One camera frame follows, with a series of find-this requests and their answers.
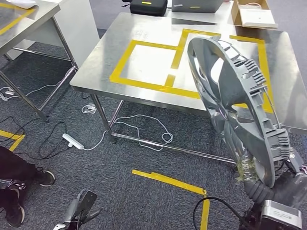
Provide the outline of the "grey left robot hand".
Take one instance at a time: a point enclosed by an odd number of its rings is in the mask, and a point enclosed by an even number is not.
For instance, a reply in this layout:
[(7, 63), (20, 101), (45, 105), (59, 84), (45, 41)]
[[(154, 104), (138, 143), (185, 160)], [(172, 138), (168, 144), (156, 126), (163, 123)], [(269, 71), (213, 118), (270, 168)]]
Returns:
[(78, 205), (75, 213), (76, 220), (81, 224), (85, 224), (98, 217), (101, 211), (101, 208), (91, 211), (91, 208), (97, 198), (98, 194), (89, 190), (87, 191), (82, 197), (81, 202)]

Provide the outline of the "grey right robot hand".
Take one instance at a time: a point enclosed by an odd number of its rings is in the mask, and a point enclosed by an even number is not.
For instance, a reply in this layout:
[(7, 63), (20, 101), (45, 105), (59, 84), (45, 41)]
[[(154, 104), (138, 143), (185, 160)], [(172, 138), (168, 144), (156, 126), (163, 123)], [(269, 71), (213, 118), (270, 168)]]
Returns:
[(256, 204), (262, 205), (265, 200), (298, 208), (307, 198), (307, 172), (302, 158), (294, 148), (285, 163), (289, 170), (278, 178), (273, 188), (258, 179), (253, 157), (246, 151), (237, 162), (239, 174), (247, 195)]

